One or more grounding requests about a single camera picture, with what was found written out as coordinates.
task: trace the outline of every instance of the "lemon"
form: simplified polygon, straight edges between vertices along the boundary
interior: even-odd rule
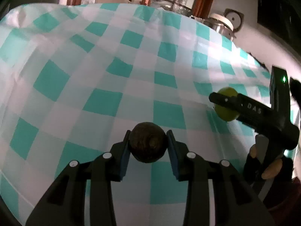
[[[231,87],[224,87],[220,89],[218,93],[228,97],[237,96],[238,94],[237,91]],[[214,104],[214,110],[217,113],[217,115],[224,121],[233,121],[237,117],[239,117],[239,113],[237,111],[230,110],[220,105]]]

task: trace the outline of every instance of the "green and white tablecloth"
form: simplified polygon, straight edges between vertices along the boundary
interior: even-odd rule
[[[269,80],[228,39],[175,13],[113,3],[13,9],[0,22],[1,196],[24,225],[69,161],[93,160],[143,121],[241,169],[254,131],[219,119],[208,95],[231,86],[269,105]],[[152,164],[131,157],[112,193],[118,225],[183,222],[187,182],[176,181],[167,153]]]

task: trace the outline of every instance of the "black device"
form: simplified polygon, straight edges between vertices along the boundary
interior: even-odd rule
[[[268,138],[268,145],[263,154],[264,159],[258,166],[257,175],[252,178],[252,181],[248,181],[263,200],[263,194],[267,195],[267,190],[269,190],[273,181],[263,180],[261,174],[276,158],[283,157],[286,149],[293,150],[299,140],[299,128],[290,121],[290,88],[286,70],[272,67],[270,81],[271,108],[240,93],[236,97],[228,97],[213,92],[209,95],[209,100],[237,111],[240,114],[237,118],[238,121]],[[248,174],[246,174],[248,170],[246,166],[248,166],[248,159],[244,169],[244,178],[249,180]]]
[[[87,179],[91,179],[91,226],[115,226],[110,182],[125,176],[129,134],[128,130],[122,142],[94,161],[71,161],[40,199],[26,226],[83,226]],[[216,225],[274,225],[265,206],[228,161],[205,161],[177,142],[171,130],[166,135],[173,174],[178,181],[189,181],[184,226],[210,225],[208,179],[213,181]]]

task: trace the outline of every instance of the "white lid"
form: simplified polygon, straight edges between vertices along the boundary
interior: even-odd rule
[[[223,22],[226,26],[228,26],[233,31],[233,25],[232,25],[231,21],[229,19],[227,19],[226,17],[224,17],[220,14],[217,14],[217,13],[211,13],[209,18],[217,19],[217,20]]]

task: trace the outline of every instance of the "brown round fruit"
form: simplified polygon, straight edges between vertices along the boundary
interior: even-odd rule
[[[167,137],[161,127],[152,122],[137,124],[130,133],[129,148],[133,156],[141,162],[159,160],[167,148]]]

